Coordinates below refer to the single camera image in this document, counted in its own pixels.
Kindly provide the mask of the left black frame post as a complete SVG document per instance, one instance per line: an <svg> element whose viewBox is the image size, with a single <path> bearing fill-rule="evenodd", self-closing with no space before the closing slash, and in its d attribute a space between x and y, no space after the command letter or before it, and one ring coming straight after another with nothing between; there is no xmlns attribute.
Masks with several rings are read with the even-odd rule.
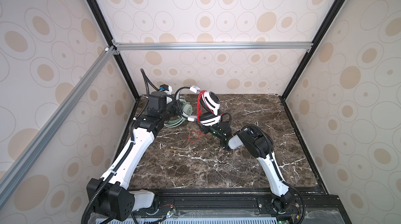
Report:
<svg viewBox="0 0 401 224"><path fill-rule="evenodd" d="M88 6L90 7L91 13L94 16L94 18L100 28L101 34L103 35L103 37L105 38L105 41L107 42L107 45L108 46L117 46L113 42L114 37L109 29L109 26L103 15L103 12L101 11L101 9L99 7L97 0L86 0L86 2L88 4ZM140 99L140 95L133 83L133 80L128 72L128 68L125 65L125 62L123 61L121 54L120 53L114 54L114 59L116 60L117 65L128 85L128 88L130 89L134 99L138 101Z"/></svg>

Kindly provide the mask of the black frame post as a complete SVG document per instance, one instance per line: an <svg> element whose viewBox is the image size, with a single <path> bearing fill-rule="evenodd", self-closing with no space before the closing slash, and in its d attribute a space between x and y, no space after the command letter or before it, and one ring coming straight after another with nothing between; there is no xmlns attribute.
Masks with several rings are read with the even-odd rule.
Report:
<svg viewBox="0 0 401 224"><path fill-rule="evenodd" d="M88 4L88 6L90 7L91 13L94 16L94 18L100 28L101 34L103 35L103 37L105 38L105 41L107 42L107 45L108 46L117 46L113 42L114 37L109 29L109 26L103 15L103 12L101 11L101 9L99 7L97 0L86 0L86 2ZM121 54L120 53L114 54L114 59L116 60L117 65L128 85L128 88L130 89L134 99L138 101L140 99L140 95L133 83L133 80L128 72L128 68L125 65L125 62L123 61Z"/></svg>
<svg viewBox="0 0 401 224"><path fill-rule="evenodd" d="M303 56L299 66L297 67L294 75L292 76L289 84L287 85L284 93L282 96L280 96L280 99L282 101L286 101L287 98L289 97L290 93L294 89L296 83L298 82L301 74L307 67L308 63L310 62L310 59L312 58L314 52L317 50L317 47L320 45L322 42L324 36L328 32L330 26L332 25L334 19L340 12L341 8L343 7L344 3L346 0L334 0L332 6L330 7L326 17L324 18L321 26L319 27L315 37L312 40L312 47L306 52L306 54Z"/></svg>

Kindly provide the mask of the horizontal aluminium frame bar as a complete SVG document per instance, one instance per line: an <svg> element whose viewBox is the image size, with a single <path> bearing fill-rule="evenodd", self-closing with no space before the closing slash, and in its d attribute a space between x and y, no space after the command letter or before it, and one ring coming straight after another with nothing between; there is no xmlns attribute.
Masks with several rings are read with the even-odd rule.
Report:
<svg viewBox="0 0 401 224"><path fill-rule="evenodd" d="M312 42L184 42L184 43L120 43L106 47L107 50L120 51L197 51L197 50L309 50Z"/></svg>

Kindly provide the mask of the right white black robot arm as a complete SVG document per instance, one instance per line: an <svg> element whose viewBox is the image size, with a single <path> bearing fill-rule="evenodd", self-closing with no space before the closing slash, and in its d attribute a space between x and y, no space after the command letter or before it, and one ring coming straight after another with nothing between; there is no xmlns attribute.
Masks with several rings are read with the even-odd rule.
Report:
<svg viewBox="0 0 401 224"><path fill-rule="evenodd" d="M273 140L269 135L255 124L246 125L235 133L231 132L228 122L210 126L198 123L198 126L202 133L210 133L218 137L225 150L244 146L251 156L259 161L270 185L271 206L277 214L285 214L294 206L296 200L294 194L297 193L303 210L300 210L298 216L293 218L293 223L302 223L306 211L304 201L298 190L285 181L275 158Z"/></svg>

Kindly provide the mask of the left slanted aluminium frame bar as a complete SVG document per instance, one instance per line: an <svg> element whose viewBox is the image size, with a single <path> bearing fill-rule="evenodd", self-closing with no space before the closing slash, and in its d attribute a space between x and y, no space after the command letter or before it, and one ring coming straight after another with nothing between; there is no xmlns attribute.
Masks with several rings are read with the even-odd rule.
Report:
<svg viewBox="0 0 401 224"><path fill-rule="evenodd" d="M58 131L66 118L78 104L81 97L98 76L103 66L106 64L109 58L114 55L116 49L117 48L115 46L109 46L106 51L102 52L88 72L85 73L85 75L73 88L63 103L49 118L43 128L38 131L32 142L13 163L10 170L5 174L4 179L1 181L1 208L3 208L10 199L23 178L47 147L50 140L54 137L55 133Z"/></svg>

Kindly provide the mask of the white black red-cabled headphones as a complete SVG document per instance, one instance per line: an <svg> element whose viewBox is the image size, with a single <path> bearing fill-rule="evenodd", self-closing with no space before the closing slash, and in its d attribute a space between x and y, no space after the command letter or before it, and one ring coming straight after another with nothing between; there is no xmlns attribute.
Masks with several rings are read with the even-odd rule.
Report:
<svg viewBox="0 0 401 224"><path fill-rule="evenodd" d="M181 87L179 88L174 98L179 100L179 96L182 90L188 89L197 94L197 101L196 101L196 115L191 115L188 117L188 121L195 122L199 127L199 134L212 137L211 134L204 134L201 132L200 126L212 126L219 122L228 122L232 123L232 116L230 113L222 112L220 109L220 99L218 96L212 92L207 90L200 90L200 88L196 86L191 87Z"/></svg>

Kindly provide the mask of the right black frame post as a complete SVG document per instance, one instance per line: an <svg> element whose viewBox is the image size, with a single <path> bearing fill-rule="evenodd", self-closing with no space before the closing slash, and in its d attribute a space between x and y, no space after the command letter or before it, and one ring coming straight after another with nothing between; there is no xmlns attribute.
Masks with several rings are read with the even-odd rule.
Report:
<svg viewBox="0 0 401 224"><path fill-rule="evenodd" d="M280 96L280 99L282 101L286 101L287 98L289 97L290 93L294 89L296 83L298 82L301 74L307 67L308 63L310 62L310 59L312 58L314 52L317 50L317 47L320 45L322 42L324 36L328 32L330 26L332 25L334 19L340 12L341 8L343 7L344 3L346 0L334 0L332 6L330 7L326 17L324 18L321 26L319 27L315 37L312 40L312 47L306 52L306 54L303 56L299 66L297 67L294 75L292 76L289 84L287 85L284 93L282 96Z"/></svg>

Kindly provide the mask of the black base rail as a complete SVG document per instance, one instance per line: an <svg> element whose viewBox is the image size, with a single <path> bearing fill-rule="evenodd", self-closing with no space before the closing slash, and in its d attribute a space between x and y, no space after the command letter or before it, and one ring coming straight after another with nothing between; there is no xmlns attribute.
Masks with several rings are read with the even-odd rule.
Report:
<svg viewBox="0 0 401 224"><path fill-rule="evenodd" d="M285 209L279 210L279 198L269 188L173 188L162 190L124 189L107 183L104 187L89 183L89 203L82 216L87 224L97 213L109 221L126 220L133 212L141 216L165 216L167 209L179 214L226 211L228 217L256 215L271 216L290 224L351 222L336 195L324 193L317 187L291 188L286 196Z"/></svg>

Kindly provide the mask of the mint green wired headphones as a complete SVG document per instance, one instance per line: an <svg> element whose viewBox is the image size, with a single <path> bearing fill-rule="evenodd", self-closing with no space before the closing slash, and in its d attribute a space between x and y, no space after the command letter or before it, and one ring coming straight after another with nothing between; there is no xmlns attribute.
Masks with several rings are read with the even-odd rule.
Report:
<svg viewBox="0 0 401 224"><path fill-rule="evenodd" d="M168 120L164 123L165 127L168 128L174 128L174 127L178 127L179 125L181 125L182 123L184 123L189 116L192 115L193 113L193 107L191 106L191 104L189 102L187 102L184 98L184 96L179 96L179 103L180 103L180 110L181 110L181 114L178 115L176 117L176 119L173 120Z"/></svg>

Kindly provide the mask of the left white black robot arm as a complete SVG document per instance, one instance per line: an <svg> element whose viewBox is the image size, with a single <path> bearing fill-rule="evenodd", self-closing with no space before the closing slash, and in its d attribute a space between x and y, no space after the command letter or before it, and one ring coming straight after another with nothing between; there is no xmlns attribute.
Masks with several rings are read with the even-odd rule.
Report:
<svg viewBox="0 0 401 224"><path fill-rule="evenodd" d="M106 222L124 221L132 212L147 209L156 213L159 208L158 196L153 191L128 190L132 175L146 149L155 140L165 122L182 115L179 99L172 99L166 93L167 85L147 92L147 101L138 117L128 129L130 139L117 159L100 179L91 179L87 184L89 203L81 223L89 223L92 213L106 216Z"/></svg>

